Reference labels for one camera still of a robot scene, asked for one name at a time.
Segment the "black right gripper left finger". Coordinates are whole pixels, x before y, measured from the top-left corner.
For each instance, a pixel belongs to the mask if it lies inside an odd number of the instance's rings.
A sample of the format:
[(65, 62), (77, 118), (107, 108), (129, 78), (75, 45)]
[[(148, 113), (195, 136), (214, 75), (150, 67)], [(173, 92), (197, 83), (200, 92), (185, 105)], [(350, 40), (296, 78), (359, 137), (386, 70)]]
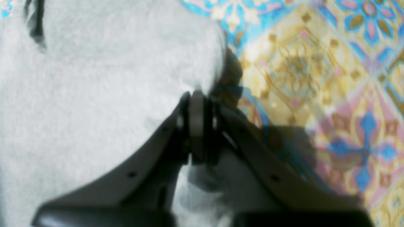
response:
[(175, 227), (178, 174), (188, 161), (190, 93), (126, 161), (99, 179), (41, 205), (33, 227)]

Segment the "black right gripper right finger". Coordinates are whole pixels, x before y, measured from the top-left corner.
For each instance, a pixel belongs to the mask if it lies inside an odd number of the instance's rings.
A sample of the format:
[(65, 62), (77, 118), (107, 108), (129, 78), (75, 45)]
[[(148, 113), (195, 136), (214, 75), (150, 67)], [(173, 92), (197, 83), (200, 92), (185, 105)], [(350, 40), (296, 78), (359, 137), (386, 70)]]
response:
[(232, 227), (372, 227), (345, 197), (301, 179), (214, 98), (202, 98), (202, 160), (226, 182)]

